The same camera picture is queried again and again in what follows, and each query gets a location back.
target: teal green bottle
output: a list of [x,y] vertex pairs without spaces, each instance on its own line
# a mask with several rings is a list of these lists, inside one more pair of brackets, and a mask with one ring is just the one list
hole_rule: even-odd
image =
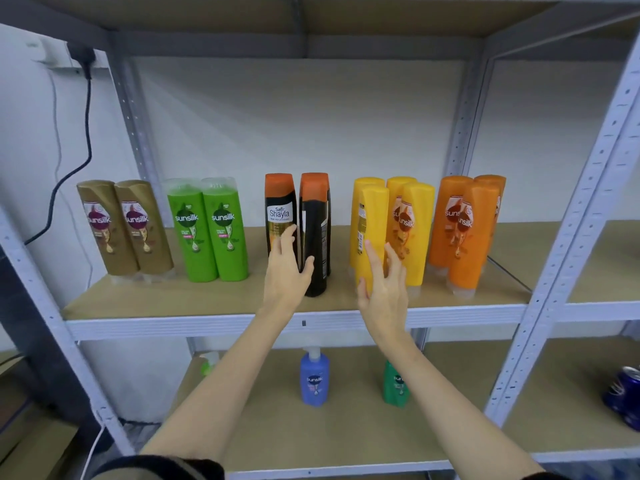
[[164,182],[173,228],[184,256],[189,281],[202,283],[218,277],[209,236],[200,182],[192,178],[170,178]]
[[245,280],[249,259],[236,181],[232,177],[205,178],[202,193],[220,279]]
[[387,404],[398,408],[404,408],[409,400],[409,388],[404,383],[400,373],[389,361],[385,364],[385,376],[382,386],[382,395]]

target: yellow bottle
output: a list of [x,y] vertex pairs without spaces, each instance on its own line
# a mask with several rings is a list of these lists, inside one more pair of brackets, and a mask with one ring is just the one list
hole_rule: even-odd
[[351,198],[351,227],[349,229],[349,272],[356,269],[356,256],[358,255],[358,204],[360,203],[360,191],[363,185],[385,186],[385,181],[378,177],[356,178],[353,183],[353,197]]
[[404,184],[393,249],[406,268],[410,296],[420,293],[429,249],[436,189],[420,182]]
[[387,211],[389,189],[380,185],[363,185],[358,201],[358,231],[356,249],[356,284],[364,277],[367,291],[373,288],[373,275],[364,241],[371,241],[380,262],[385,260],[385,242],[387,236]]
[[389,189],[389,209],[387,213],[387,242],[396,240],[398,232],[398,215],[397,210],[402,202],[402,188],[404,184],[409,182],[417,182],[414,177],[391,177],[387,180],[387,188]]

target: person's right hand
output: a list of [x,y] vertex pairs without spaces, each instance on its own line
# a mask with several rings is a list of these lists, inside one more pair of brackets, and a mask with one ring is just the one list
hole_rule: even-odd
[[406,268],[400,262],[389,243],[385,244],[388,256],[389,274],[385,278],[382,263],[369,241],[364,247],[369,257],[373,274],[371,296],[367,293],[364,278],[358,283],[358,308],[367,330],[384,353],[388,346],[406,335],[406,322],[409,297],[406,292]]

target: white cable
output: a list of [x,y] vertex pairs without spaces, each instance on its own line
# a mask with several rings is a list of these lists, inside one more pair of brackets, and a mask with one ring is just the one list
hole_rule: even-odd
[[89,468],[89,462],[91,462],[91,457],[93,456],[95,447],[98,445],[98,441],[100,440],[100,437],[102,436],[103,433],[104,433],[104,424],[100,428],[100,433],[98,433],[98,436],[95,437],[95,441],[93,442],[93,446],[91,446],[91,450],[89,450],[89,456],[86,458],[86,462],[84,462],[84,468],[82,469],[82,475],[80,475],[80,480],[84,480],[84,476],[86,475],[87,468]]
[[[56,83],[53,80],[51,71],[49,69],[46,69],[46,72],[47,72],[47,75],[49,76],[49,81],[51,82],[51,90],[53,94],[53,130],[56,135],[56,146],[58,149],[58,161],[56,162],[56,169],[54,170],[53,175],[55,177],[56,183],[58,183],[58,181],[60,180],[60,177],[58,177],[58,172],[60,171],[60,166],[62,165],[62,144],[60,143],[60,130],[58,128],[58,91],[56,90]],[[60,191],[60,197],[62,197],[62,201],[67,206],[67,209],[69,211],[69,216],[71,217],[71,222],[74,227],[74,233],[76,234],[76,239],[78,241],[78,244],[80,244],[80,249],[82,249],[82,252],[84,254],[84,259],[86,260],[86,263],[89,266],[89,278],[87,279],[87,283],[86,283],[86,290],[88,290],[89,287],[91,286],[91,281],[93,279],[93,265],[91,263],[89,254],[84,248],[82,239],[80,238],[80,231],[78,231],[76,218],[74,217],[74,213],[71,210],[71,204],[69,204],[67,197],[65,197],[65,194],[62,191]]]

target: brown bottle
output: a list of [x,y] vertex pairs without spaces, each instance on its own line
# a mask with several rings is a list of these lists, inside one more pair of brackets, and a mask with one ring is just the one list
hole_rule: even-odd
[[115,190],[140,271],[148,280],[152,275],[168,273],[173,268],[173,260],[151,184],[144,180],[125,180],[118,182]]
[[100,255],[112,276],[133,276],[138,261],[131,246],[113,182],[87,180],[76,185]]

